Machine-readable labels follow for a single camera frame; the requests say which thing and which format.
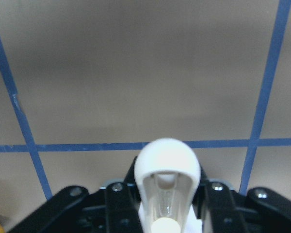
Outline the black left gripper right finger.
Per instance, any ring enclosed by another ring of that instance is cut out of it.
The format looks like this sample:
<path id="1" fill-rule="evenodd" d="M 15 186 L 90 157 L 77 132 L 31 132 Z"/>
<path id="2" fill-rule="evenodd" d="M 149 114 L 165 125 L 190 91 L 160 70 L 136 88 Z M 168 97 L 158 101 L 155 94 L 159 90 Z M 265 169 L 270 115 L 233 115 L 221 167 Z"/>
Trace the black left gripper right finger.
<path id="1" fill-rule="evenodd" d="M 207 177 L 193 163 L 199 181 L 192 200 L 204 233 L 291 233 L 291 200 L 267 187 L 251 188 L 245 195 Z"/>

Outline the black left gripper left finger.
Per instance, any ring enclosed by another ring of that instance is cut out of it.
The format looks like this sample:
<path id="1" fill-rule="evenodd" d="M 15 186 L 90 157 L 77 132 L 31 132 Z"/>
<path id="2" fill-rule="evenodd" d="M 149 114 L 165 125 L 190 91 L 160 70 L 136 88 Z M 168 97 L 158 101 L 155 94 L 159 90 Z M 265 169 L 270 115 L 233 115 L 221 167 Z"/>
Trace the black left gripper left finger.
<path id="1" fill-rule="evenodd" d="M 140 196 L 134 163 L 123 181 L 90 194 L 68 186 L 15 225 L 12 233 L 140 233 Z"/>

